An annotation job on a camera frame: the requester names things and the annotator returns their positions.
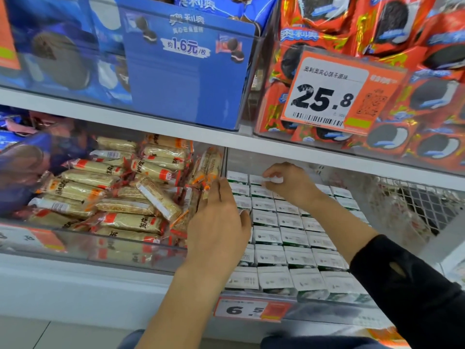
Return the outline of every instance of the qr code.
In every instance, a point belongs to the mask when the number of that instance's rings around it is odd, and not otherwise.
[[[357,114],[377,116],[387,101],[387,96],[383,95],[383,93],[382,89],[376,89],[373,93],[365,95],[362,106],[358,109]]]

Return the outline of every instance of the floor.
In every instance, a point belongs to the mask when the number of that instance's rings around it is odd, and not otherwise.
[[[115,349],[130,331],[0,316],[3,349]],[[256,344],[203,339],[200,349],[259,349]]]

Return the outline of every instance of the white shelf edge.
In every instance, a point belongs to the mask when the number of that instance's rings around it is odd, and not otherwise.
[[[26,93],[6,88],[0,88],[0,104],[118,127],[126,127],[139,131],[176,136],[207,144],[322,164],[393,179],[465,191],[465,177],[376,161],[369,158],[355,157],[339,152],[329,152],[311,147],[297,146],[276,140],[267,140],[253,136],[253,129],[247,125],[242,125],[238,133],[221,131],[158,119],[148,115],[134,114],[119,109],[110,109],[67,99],[55,99],[35,93]]]

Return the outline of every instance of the hand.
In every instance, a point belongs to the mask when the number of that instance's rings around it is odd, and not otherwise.
[[[280,184],[265,182],[268,190],[281,195],[289,203],[310,212],[311,206],[324,198],[326,195],[321,192],[304,169],[285,162],[273,164],[265,170],[263,177],[282,177]]]
[[[211,276],[223,288],[244,254],[251,225],[247,211],[239,215],[227,179],[215,180],[208,199],[201,199],[187,227],[185,264]]]

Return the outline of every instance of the black sleeve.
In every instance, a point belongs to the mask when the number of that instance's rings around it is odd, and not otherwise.
[[[465,292],[386,236],[353,258],[352,274],[412,349],[465,348]]]

